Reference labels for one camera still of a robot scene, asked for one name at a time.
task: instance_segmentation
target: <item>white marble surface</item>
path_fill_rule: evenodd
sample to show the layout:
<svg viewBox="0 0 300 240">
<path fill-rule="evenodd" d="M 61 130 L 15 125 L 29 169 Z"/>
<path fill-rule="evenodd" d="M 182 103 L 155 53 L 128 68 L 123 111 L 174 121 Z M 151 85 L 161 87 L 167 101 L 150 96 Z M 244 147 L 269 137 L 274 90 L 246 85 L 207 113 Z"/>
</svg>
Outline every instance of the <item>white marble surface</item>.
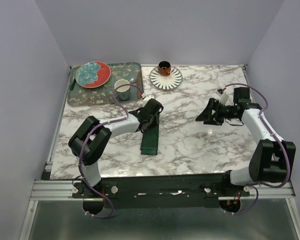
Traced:
<svg viewBox="0 0 300 240">
<path fill-rule="evenodd" d="M 223 173 L 248 165 L 256 148 L 246 126 L 203 125 L 195 118 L 206 107 L 216 90 L 229 83 L 246 83 L 240 66 L 179 66 L 183 82 L 173 91 L 156 89 L 149 80 L 153 67 L 142 67 L 146 93 L 154 93 L 163 104 L 160 114 L 158 155 L 141 155 L 142 134 L 128 133 L 109 141 L 98 160 L 102 177 L 153 176 Z M 232 104 L 231 94 L 227 104 Z M 142 102 L 125 104 L 129 111 Z M 51 179 L 72 179 L 79 175 L 77 160 L 68 147 L 70 137 L 84 119 L 108 119 L 124 112 L 114 104 L 72 107 L 65 104 Z"/>
</svg>

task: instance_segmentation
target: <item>copper mug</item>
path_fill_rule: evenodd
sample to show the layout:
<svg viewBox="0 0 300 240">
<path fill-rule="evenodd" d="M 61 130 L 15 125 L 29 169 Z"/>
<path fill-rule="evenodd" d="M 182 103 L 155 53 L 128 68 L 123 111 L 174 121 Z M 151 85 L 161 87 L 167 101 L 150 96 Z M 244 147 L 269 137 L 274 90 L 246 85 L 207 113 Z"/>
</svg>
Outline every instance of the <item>copper mug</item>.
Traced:
<svg viewBox="0 0 300 240">
<path fill-rule="evenodd" d="M 162 61 L 158 65 L 158 72 L 163 76 L 169 76 L 171 71 L 171 65 L 167 61 Z"/>
</svg>

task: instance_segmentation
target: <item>cup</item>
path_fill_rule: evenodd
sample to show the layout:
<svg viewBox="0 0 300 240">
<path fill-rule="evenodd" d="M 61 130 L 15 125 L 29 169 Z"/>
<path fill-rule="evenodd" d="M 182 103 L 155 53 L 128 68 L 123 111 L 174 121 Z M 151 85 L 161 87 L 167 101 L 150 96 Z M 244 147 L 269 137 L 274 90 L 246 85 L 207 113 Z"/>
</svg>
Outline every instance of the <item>cup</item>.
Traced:
<svg viewBox="0 0 300 240">
<path fill-rule="evenodd" d="M 169 76 L 171 65 L 168 61 L 161 61 L 158 65 L 158 72 L 163 76 Z"/>
<path fill-rule="evenodd" d="M 115 84 L 114 84 L 114 88 L 115 89 L 117 87 L 119 87 L 116 90 L 116 97 L 119 100 L 122 100 L 122 101 L 126 101 L 130 97 L 130 86 L 122 86 L 122 87 L 120 87 L 121 85 L 125 85 L 125 84 L 129 84 L 129 81 L 125 80 L 125 79 L 120 79 L 120 80 L 116 81 Z"/>
</svg>

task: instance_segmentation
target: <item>red plate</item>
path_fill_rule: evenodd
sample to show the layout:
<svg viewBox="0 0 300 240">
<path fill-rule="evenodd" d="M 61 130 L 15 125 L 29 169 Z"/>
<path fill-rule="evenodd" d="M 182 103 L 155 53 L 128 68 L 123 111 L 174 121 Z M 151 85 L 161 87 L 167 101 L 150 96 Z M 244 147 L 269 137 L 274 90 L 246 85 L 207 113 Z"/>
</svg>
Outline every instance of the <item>red plate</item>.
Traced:
<svg viewBox="0 0 300 240">
<path fill-rule="evenodd" d="M 75 74 L 76 82 L 84 88 L 97 88 L 105 84 L 111 75 L 110 67 L 101 61 L 81 66 Z"/>
</svg>

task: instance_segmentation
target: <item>striped plate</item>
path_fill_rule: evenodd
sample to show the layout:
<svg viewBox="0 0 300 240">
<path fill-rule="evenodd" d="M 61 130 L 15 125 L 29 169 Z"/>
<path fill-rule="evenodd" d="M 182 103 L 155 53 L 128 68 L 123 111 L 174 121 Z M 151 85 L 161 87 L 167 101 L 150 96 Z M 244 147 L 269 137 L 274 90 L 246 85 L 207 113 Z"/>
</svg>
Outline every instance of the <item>striped plate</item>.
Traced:
<svg viewBox="0 0 300 240">
<path fill-rule="evenodd" d="M 181 84 L 182 74 L 178 68 L 172 66 L 170 76 L 162 76 L 155 67 L 150 73 L 150 81 L 158 89 L 173 90 Z"/>
</svg>

